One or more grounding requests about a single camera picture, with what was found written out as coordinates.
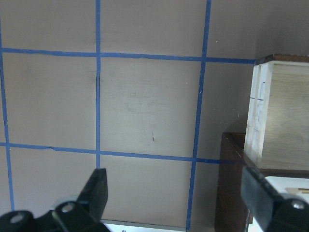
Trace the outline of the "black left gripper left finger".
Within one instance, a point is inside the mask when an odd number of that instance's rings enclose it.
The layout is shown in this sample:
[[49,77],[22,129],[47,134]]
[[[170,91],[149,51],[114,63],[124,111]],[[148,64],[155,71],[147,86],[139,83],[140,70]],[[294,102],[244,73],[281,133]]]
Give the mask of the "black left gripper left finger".
[[101,223],[108,199],[106,169],[95,169],[75,201],[59,204],[52,212],[62,232],[106,232]]

